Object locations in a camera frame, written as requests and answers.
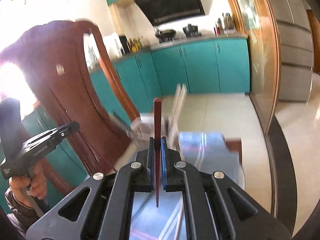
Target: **tiled floor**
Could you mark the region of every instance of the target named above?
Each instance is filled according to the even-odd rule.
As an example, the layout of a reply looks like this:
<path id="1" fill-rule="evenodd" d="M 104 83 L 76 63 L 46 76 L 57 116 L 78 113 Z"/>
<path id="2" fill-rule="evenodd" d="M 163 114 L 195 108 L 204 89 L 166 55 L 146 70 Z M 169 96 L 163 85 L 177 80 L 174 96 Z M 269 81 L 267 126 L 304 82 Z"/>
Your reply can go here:
<path id="1" fill-rule="evenodd" d="M 320 76 L 313 75 L 307 104 L 279 102 L 276 117 L 290 149 L 297 181 L 295 234 L 306 222 L 320 197 Z"/>
<path id="2" fill-rule="evenodd" d="M 169 113 L 173 97 L 163 100 Z M 219 131 L 241 138 L 245 190 L 270 212 L 271 179 L 268 153 L 250 98 L 241 94 L 188 95 L 178 122 L 179 131 Z"/>

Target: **range hood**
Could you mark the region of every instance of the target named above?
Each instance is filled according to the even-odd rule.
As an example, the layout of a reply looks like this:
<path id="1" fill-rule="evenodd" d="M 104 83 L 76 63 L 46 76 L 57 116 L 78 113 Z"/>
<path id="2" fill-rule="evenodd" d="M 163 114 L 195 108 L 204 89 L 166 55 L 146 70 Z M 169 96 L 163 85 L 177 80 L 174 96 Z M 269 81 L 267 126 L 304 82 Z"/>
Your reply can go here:
<path id="1" fill-rule="evenodd" d="M 205 15 L 200 0 L 135 0 L 153 26 Z"/>

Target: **silver screw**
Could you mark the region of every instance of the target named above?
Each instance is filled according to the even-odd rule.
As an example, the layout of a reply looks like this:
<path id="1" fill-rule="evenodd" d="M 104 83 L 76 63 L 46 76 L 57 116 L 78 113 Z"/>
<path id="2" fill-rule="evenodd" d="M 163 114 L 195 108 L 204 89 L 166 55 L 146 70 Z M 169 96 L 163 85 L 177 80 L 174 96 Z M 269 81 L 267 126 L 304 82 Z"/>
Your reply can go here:
<path id="1" fill-rule="evenodd" d="M 184 167 L 186 166 L 186 163 L 183 162 L 183 161 L 179 161 L 179 162 L 176 163 L 176 166 L 177 166 L 178 168 L 184 168 Z"/>
<path id="2" fill-rule="evenodd" d="M 133 163 L 131 163 L 131 168 L 133 168 L 133 169 L 138 169 L 138 168 L 140 168 L 141 167 L 141 163 L 140 162 L 133 162 Z"/>
<path id="3" fill-rule="evenodd" d="M 214 173 L 214 177 L 217 179 L 223 179 L 224 178 L 224 173 L 222 171 L 216 171 Z"/>
<path id="4" fill-rule="evenodd" d="M 93 175 L 93 178 L 95 179 L 95 180 L 100 180 L 100 179 L 102 179 L 104 177 L 104 175 L 103 175 L 103 173 L 101 173 L 101 172 L 97 172 L 97 173 L 95 173 L 94 175 Z"/>

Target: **hand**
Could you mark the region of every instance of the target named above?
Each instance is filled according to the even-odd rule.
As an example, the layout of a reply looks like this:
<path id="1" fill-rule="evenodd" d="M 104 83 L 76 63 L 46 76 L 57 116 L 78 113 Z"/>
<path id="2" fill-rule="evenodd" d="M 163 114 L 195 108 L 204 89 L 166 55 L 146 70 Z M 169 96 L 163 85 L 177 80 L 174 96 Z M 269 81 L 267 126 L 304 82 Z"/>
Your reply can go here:
<path id="1" fill-rule="evenodd" d="M 31 204 L 22 193 L 21 188 L 27 187 L 31 184 L 30 190 L 33 197 L 44 199 L 47 195 L 47 180 L 43 175 L 41 161 L 36 163 L 34 172 L 36 176 L 31 180 L 31 182 L 29 181 L 29 178 L 25 176 L 12 177 L 9 179 L 9 185 L 16 200 L 28 207 L 31 207 Z"/>

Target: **person's sleeve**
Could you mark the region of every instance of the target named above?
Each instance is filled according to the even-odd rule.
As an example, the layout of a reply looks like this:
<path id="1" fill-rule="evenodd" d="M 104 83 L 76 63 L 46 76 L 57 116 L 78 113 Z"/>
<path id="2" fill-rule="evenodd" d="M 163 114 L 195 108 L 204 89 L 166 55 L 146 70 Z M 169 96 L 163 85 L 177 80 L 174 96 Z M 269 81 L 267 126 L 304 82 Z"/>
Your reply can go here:
<path id="1" fill-rule="evenodd" d="M 23 230 L 27 231 L 28 228 L 39 219 L 36 211 L 16 200 L 10 187 L 4 195 L 12 214 L 15 216 Z"/>

